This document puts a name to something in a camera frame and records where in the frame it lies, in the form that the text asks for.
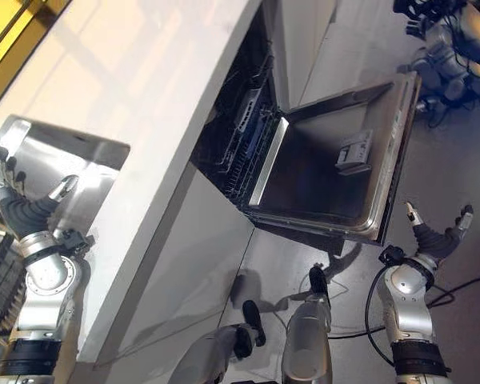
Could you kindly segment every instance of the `open dishwasher door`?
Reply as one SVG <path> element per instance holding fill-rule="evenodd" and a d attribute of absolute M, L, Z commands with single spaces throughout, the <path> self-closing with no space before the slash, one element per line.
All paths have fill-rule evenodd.
<path fill-rule="evenodd" d="M 238 205 L 263 229 L 382 244 L 402 170 L 416 74 L 396 74 L 282 114 Z"/>
<path fill-rule="evenodd" d="M 191 160 L 261 229 L 333 252 L 344 238 L 382 244 L 419 77 L 395 74 L 294 106 L 285 84 L 295 71 L 307 78 L 309 66 L 288 72 L 278 60 L 313 39 L 274 33 L 278 24 L 265 23 L 274 14 L 254 17 Z"/>

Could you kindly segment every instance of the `robotic hand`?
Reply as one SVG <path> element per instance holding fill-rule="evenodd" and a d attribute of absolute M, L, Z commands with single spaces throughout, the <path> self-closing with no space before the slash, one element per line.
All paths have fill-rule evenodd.
<path fill-rule="evenodd" d="M 441 262 L 463 239 L 473 219 L 473 208 L 465 206 L 455 227 L 448 228 L 444 234 L 429 228 L 409 202 L 407 215 L 418 241 L 418 251 L 408 258 L 400 248 L 388 246 L 379 258 L 386 265 L 378 282 L 378 294 L 384 306 L 396 383 L 447 384 L 451 381 L 435 344 L 425 292 L 434 284 Z"/>
<path fill-rule="evenodd" d="M 284 384 L 332 383 L 326 276 L 321 267 L 315 265 L 309 278 L 312 294 L 297 308 L 288 326 L 281 364 Z M 246 323 L 217 328 L 192 344 L 174 369 L 169 384 L 219 384 L 233 353 L 237 358 L 246 358 L 250 356 L 253 344 L 263 346 L 266 338 L 256 304 L 244 302 L 242 311 Z"/>
<path fill-rule="evenodd" d="M 7 150 L 0 147 L 0 212 L 19 241 L 27 274 L 26 299 L 0 364 L 0 384 L 51 384 L 81 278 L 80 266 L 68 256 L 88 245 L 72 230 L 63 232 L 68 242 L 59 243 L 48 229 L 48 218 L 78 177 L 65 177 L 47 196 L 31 202 L 15 187 L 25 174 L 18 173 L 13 180 L 10 169 L 15 159 L 7 157 Z"/>
<path fill-rule="evenodd" d="M 250 356 L 254 345 L 265 345 L 265 331 L 256 304 L 251 300 L 244 302 L 242 312 L 245 323 L 222 326 L 194 342 L 168 384 L 219 384 L 233 353 L 242 359 Z"/>

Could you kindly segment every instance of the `sink basin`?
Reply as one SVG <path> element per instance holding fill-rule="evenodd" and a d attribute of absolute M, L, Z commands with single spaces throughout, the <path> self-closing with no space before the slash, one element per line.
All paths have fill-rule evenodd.
<path fill-rule="evenodd" d="M 26 196 L 35 200 L 50 192 L 68 174 L 79 176 L 77 187 L 50 219 L 57 236 L 69 228 L 86 234 L 130 152 L 127 144 L 83 134 L 17 116 L 0 130 L 0 146 L 26 173 Z"/>

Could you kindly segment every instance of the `cabinet panel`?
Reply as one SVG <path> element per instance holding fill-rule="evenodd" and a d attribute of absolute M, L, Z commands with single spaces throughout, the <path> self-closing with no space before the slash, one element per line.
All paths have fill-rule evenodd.
<path fill-rule="evenodd" d="M 97 365 L 77 366 L 72 382 L 165 384 L 190 344 L 217 326 L 253 229 L 189 164 Z"/>
<path fill-rule="evenodd" d="M 264 3 L 274 52 L 278 104 L 288 111 L 301 104 L 336 0 L 281 0 Z"/>

